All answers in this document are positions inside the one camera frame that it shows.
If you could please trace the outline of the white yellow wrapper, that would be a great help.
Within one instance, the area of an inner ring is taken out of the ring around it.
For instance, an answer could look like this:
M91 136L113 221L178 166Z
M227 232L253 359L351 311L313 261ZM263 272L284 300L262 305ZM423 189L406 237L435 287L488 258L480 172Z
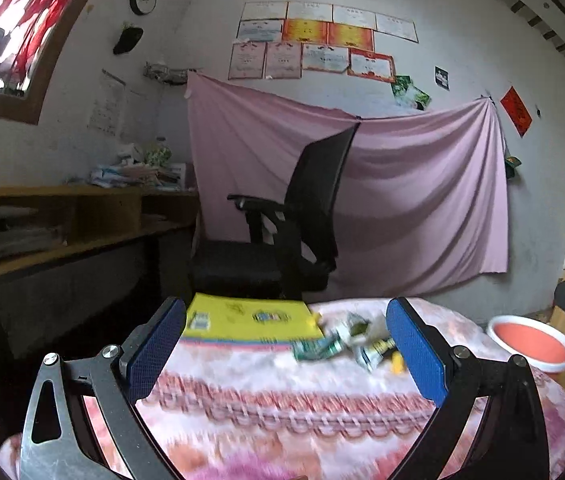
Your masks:
M407 366L401 352L398 351L393 338L376 339L369 344L354 349L354 358L358 365L367 372L378 370L384 362L389 363L389 370L393 374L405 373Z

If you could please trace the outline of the pile of papers on desk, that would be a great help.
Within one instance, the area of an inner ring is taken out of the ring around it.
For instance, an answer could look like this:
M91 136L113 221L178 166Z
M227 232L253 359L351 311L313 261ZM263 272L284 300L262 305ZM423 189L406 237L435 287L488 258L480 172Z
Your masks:
M98 188L186 191L194 182L194 170L188 162L174 162L172 157L164 136L158 136L144 148L136 143L122 144L118 161L92 169L87 182Z

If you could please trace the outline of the floral pink table cover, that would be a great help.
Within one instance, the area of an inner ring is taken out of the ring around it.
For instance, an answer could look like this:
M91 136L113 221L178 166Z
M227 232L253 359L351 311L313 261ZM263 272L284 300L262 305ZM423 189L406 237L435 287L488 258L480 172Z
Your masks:
M316 311L323 322L337 312L383 315L386 326L391 300L333 301L317 304ZM514 356L459 313L407 300L450 346L466 346L485 360ZM529 366L545 418L548 479L554 479L565 468L565 390ZM108 467L120 479L133 479L96 400L85 396L83 402ZM441 479L450 479L465 460L485 405L484 398L475 401ZM347 350L299 362L288 344L217 344L182 334L135 408L180 479L394 479L435 404L421 396L408 368L393 374L384 362L369 373ZM22 479L22 434L0 449L0 468L13 479Z

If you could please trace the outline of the black office chair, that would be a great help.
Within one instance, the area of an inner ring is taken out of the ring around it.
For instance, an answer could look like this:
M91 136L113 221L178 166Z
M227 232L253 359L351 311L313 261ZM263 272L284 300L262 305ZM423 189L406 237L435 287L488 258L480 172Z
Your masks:
M301 300L323 292L337 269L333 210L358 124L307 144L284 201L230 194L244 214L250 240L205 240L191 262L191 287L200 294Z

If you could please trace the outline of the black hat on wall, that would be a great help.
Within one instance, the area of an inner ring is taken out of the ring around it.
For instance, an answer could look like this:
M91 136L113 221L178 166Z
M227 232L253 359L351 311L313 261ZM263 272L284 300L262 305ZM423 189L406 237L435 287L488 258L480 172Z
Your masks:
M130 26L123 29L118 42L113 47L114 55L123 55L132 52L139 44L144 30L141 27Z

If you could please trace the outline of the orange plastic bucket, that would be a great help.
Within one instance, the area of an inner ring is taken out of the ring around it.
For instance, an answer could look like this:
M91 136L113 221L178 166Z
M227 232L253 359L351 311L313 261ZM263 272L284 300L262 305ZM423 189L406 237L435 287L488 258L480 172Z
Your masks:
M488 336L511 354L521 354L548 375L565 372L565 335L549 324L517 315L499 315L487 326Z

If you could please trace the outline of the green white snack wrapper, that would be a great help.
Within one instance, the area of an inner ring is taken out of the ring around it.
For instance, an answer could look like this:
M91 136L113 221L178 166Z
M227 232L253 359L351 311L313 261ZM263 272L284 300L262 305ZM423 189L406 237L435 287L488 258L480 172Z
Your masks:
M292 353L299 362L325 361L345 350L345 343L338 333L329 333L318 339L294 341Z

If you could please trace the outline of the wall certificates cluster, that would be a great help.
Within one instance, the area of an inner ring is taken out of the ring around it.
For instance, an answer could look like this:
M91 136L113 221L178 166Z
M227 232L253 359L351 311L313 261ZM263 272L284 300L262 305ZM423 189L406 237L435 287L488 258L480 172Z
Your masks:
M247 2L228 78L296 80L320 72L393 84L395 61L382 47L389 37L419 41L416 24L406 18L332 3Z

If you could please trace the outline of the wooden desk with shelves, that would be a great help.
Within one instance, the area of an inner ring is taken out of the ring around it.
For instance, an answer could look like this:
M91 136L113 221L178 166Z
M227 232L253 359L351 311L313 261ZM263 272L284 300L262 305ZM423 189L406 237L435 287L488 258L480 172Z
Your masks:
M198 193L95 185L0 188L0 285L194 224ZM0 353L16 355L0 316Z

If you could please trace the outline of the yellow book stack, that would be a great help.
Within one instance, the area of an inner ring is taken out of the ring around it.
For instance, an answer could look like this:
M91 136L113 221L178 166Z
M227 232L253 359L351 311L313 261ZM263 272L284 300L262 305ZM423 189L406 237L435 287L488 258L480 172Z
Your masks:
M183 336L217 344L288 344L320 339L323 333L302 301L197 294Z

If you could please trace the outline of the pink hanging cloth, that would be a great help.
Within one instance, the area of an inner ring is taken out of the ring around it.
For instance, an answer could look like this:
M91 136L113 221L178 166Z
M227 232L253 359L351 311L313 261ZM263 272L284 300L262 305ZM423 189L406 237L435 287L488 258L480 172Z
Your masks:
M503 136L490 100L360 119L196 74L187 98L213 240L249 237L230 194L281 200L308 143L355 127L334 208L330 297L427 295L508 269Z

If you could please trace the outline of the red diamond wall paper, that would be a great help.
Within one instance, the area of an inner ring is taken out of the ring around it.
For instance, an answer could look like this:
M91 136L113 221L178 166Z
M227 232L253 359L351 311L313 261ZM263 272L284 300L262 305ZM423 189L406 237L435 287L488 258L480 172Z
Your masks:
M524 102L520 98L517 90L510 87L505 95L501 98L500 104L503 109L508 114L514 127L517 129L517 133L521 138L525 136L525 133L529 131L529 127L532 125L533 118L529 111L527 110Z

